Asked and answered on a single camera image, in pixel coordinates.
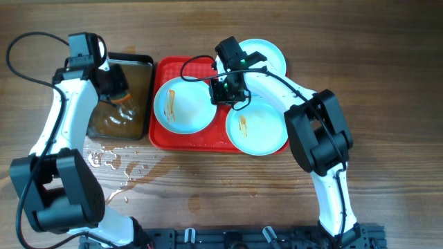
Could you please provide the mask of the stained pale blue plate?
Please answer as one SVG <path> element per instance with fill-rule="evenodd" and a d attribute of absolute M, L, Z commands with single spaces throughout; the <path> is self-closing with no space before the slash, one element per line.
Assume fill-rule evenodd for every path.
<path fill-rule="evenodd" d="M 176 77 L 159 88 L 153 111 L 163 128 L 188 135 L 205 129 L 213 121 L 217 107 L 210 100 L 205 82 L 187 82 Z"/>

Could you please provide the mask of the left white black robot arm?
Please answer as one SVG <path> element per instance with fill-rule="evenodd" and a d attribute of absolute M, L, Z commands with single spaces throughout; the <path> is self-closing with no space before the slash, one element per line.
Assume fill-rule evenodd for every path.
<path fill-rule="evenodd" d="M 105 204 L 102 188 L 82 156 L 91 114 L 100 88 L 94 64 L 60 68 L 50 86 L 53 103 L 44 130 L 28 156 L 10 164 L 10 177 L 19 197 L 15 232 L 24 248 L 26 216 L 36 232 L 67 234 L 59 248 L 77 237 L 104 248 L 149 248 L 138 221 Z"/>

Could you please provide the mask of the orange sponge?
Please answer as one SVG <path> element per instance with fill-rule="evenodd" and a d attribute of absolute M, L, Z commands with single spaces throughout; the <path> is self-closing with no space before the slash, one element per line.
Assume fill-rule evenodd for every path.
<path fill-rule="evenodd" d="M 114 104 L 122 104 L 132 98 L 132 95 L 127 91 L 116 93 L 110 96 L 110 100 Z"/>

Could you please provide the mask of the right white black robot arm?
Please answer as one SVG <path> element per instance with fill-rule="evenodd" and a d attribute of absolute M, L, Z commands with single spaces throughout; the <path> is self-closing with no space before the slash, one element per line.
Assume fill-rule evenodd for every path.
<path fill-rule="evenodd" d="M 306 89 L 277 72 L 254 52 L 218 52 L 212 80 L 216 103 L 239 102 L 245 91 L 259 94 L 284 116 L 291 153 L 313 179 L 322 240 L 346 248 L 359 238 L 347 187 L 347 162 L 353 138 L 336 96 L 328 89 Z"/>

